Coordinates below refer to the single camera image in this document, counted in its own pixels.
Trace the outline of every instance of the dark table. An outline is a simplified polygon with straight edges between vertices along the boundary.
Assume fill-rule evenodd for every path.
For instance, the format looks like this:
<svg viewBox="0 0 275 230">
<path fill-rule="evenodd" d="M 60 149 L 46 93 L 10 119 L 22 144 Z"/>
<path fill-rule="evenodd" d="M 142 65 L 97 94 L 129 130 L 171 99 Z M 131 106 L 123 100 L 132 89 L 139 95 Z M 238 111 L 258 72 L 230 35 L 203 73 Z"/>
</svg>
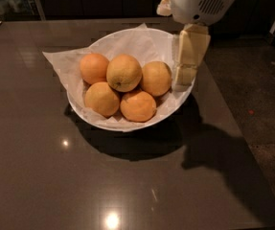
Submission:
<svg viewBox="0 0 275 230">
<path fill-rule="evenodd" d="M 42 51 L 144 22 L 182 28 L 171 18 L 2 23 L 0 230 L 275 227 L 275 198 L 205 63 L 156 126 L 112 132 L 71 109 Z"/>
</svg>

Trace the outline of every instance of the orange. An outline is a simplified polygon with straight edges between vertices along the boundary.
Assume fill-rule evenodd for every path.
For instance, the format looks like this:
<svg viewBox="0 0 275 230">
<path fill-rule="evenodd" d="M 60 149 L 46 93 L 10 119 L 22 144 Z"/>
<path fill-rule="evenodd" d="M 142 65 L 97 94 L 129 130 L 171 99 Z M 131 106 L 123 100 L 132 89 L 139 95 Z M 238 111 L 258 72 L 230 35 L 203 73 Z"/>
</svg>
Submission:
<svg viewBox="0 0 275 230">
<path fill-rule="evenodd" d="M 99 81 L 88 88 L 84 103 L 86 107 L 108 118 L 119 109 L 120 96 L 106 81 Z"/>
<path fill-rule="evenodd" d="M 163 61 L 152 61 L 144 65 L 141 88 L 154 97 L 164 95 L 172 86 L 172 71 Z"/>
<path fill-rule="evenodd" d="M 142 78 L 142 69 L 138 60 L 127 54 L 120 54 L 110 60 L 106 79 L 109 85 L 119 91 L 133 90 Z"/>
<path fill-rule="evenodd" d="M 155 114 L 156 101 L 145 91 L 133 90 L 121 98 L 120 110 L 129 121 L 145 122 Z"/>
<path fill-rule="evenodd" d="M 89 84 L 106 81 L 109 60 L 102 54 L 91 53 L 80 60 L 80 74 Z"/>
</svg>

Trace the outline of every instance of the floor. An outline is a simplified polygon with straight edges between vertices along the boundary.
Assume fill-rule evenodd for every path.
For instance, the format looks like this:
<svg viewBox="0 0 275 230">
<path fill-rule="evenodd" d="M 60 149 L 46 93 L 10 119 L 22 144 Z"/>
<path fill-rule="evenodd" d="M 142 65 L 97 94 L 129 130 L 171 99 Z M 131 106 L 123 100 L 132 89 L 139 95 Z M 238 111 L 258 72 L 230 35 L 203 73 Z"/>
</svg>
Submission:
<svg viewBox="0 0 275 230">
<path fill-rule="evenodd" d="M 205 62 L 275 195 L 275 47 L 261 36 L 214 39 Z"/>
</svg>

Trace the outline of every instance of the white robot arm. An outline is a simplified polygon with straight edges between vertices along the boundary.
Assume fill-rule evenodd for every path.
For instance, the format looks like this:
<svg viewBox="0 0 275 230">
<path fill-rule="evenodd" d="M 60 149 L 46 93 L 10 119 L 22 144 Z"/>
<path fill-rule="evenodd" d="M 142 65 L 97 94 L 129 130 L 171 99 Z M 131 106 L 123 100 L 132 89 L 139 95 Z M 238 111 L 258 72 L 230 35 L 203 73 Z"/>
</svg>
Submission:
<svg viewBox="0 0 275 230">
<path fill-rule="evenodd" d="M 184 24 L 175 59 L 175 91 L 184 91 L 192 84 L 211 40 L 208 27 L 224 16 L 234 1 L 162 0 L 159 4 L 158 14 L 172 15 L 174 21 Z"/>
</svg>

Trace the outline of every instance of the bowl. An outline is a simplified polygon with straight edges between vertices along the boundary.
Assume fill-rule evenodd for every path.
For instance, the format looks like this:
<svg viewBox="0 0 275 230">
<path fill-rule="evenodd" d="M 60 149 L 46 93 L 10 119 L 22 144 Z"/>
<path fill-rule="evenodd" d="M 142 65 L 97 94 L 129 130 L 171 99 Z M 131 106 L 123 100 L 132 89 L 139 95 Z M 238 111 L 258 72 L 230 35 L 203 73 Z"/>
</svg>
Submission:
<svg viewBox="0 0 275 230">
<path fill-rule="evenodd" d="M 122 30 L 113 34 L 109 34 L 98 41 L 94 42 L 89 48 L 96 48 L 99 45 L 104 45 L 105 43 L 109 43 L 114 39 L 117 40 L 117 38 L 122 38 L 123 36 L 129 35 L 132 33 L 132 30 L 135 29 L 127 29 Z M 152 29 L 152 28 L 145 28 L 144 33 L 148 34 L 153 42 L 153 46 L 155 47 L 155 51 L 157 55 L 159 56 L 160 60 L 167 63 L 172 71 L 174 67 L 174 61 L 173 61 L 173 35 L 169 34 L 165 31 Z M 130 132 L 133 130 L 145 128 L 145 127 L 151 127 L 159 122 L 167 119 L 170 117 L 188 98 L 190 95 L 193 87 L 194 87 L 195 80 L 193 81 L 193 84 L 187 88 L 184 92 L 175 92 L 172 89 L 168 91 L 164 96 L 160 98 L 156 98 L 157 101 L 157 111 L 156 114 L 147 122 L 144 123 L 137 123 L 137 122 L 130 122 L 126 120 L 120 111 L 118 111 L 113 117 L 106 119 L 104 117 L 101 118 L 93 118 L 91 115 L 89 115 L 89 112 L 86 114 L 84 111 L 84 108 L 75 102 L 73 97 L 67 92 L 68 101 L 70 105 L 72 106 L 73 110 L 78 114 L 80 118 L 82 118 L 85 122 L 90 124 L 93 127 L 99 127 L 106 130 L 111 131 L 121 131 L 121 132 Z"/>
</svg>

